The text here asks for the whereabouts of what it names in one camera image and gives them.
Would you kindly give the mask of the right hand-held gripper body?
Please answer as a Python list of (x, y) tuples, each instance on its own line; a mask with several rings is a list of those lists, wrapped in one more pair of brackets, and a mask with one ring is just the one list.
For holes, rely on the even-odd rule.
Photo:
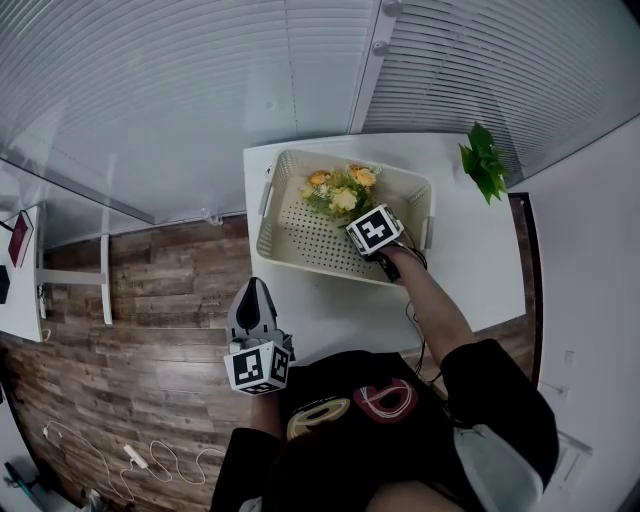
[(346, 226), (346, 233), (359, 255), (368, 262), (377, 263), (390, 282), (400, 278), (397, 267), (380, 250), (398, 245), (404, 225), (387, 204), (380, 204)]

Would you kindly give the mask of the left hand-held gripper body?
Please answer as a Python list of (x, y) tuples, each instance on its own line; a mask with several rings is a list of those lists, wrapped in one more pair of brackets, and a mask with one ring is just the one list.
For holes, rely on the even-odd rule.
[(233, 391), (258, 396), (282, 390), (295, 360), (292, 336), (280, 329), (248, 334), (229, 327), (229, 354), (224, 364)]

